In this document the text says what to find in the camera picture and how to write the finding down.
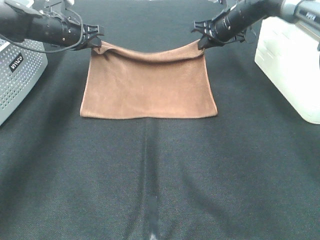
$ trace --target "black fabric surface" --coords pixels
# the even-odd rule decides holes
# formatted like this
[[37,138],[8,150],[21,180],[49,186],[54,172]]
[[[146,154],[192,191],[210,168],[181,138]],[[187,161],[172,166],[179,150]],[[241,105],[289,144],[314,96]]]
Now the black fabric surface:
[[[198,39],[193,20],[222,6],[79,0],[73,9],[105,26],[105,41],[156,52]],[[90,50],[49,55],[0,127],[0,239],[320,239],[320,126],[262,73],[256,46],[206,51],[219,114],[183,120],[82,118]]]

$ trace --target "white device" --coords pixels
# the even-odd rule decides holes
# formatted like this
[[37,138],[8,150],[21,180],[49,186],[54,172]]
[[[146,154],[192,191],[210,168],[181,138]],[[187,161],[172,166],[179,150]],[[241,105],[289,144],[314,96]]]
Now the white device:
[[255,62],[303,119],[320,124],[320,32],[278,17],[262,21]]
[[[33,0],[15,0],[28,8]],[[24,46],[44,51],[43,43],[25,40]],[[0,125],[18,107],[48,64],[45,53],[25,50],[0,39]]]

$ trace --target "black cable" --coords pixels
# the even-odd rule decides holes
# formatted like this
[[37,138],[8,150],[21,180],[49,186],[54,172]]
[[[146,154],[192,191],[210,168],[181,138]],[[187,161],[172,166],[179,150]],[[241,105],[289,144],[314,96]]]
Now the black cable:
[[33,52],[37,52],[37,53],[41,53],[41,54],[55,54],[55,53],[60,53],[60,52],[64,52],[66,50],[69,50],[69,49],[72,49],[72,48],[75,48],[76,46],[78,46],[81,41],[82,41],[82,38],[84,36],[84,23],[83,23],[83,20],[81,18],[81,16],[76,13],[75,11],[73,11],[72,9],[70,8],[66,8],[65,10],[69,11],[69,12],[72,12],[74,15],[76,15],[79,20],[80,20],[80,24],[81,24],[81,34],[80,34],[80,38],[79,38],[79,41],[71,46],[67,46],[67,47],[64,47],[62,49],[58,49],[58,50],[53,50],[53,51],[42,51],[42,50],[37,50],[37,49],[34,49],[34,48],[29,48],[27,46],[23,46],[22,44],[19,44],[15,41],[12,41],[10,39],[8,39],[7,37],[3,36],[2,34],[0,34],[0,38],[2,38],[3,40],[7,41],[8,43],[16,46],[16,47],[19,47],[19,48],[22,48],[22,49],[25,49],[25,50],[29,50],[29,51],[33,51]]

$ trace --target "brown towel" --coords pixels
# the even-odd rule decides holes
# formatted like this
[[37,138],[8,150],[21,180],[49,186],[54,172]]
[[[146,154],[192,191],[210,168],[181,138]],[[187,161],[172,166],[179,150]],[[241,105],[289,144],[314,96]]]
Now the brown towel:
[[103,119],[217,115],[198,41],[156,53],[102,42],[91,54],[80,115]]

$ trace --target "gray perforated box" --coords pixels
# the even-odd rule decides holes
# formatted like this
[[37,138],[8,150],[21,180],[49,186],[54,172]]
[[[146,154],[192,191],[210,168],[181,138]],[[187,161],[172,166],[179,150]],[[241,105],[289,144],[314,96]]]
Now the gray perforated box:
[[[26,40],[23,45],[44,50],[37,41]],[[0,39],[0,125],[27,96],[47,64],[45,53],[25,50]]]

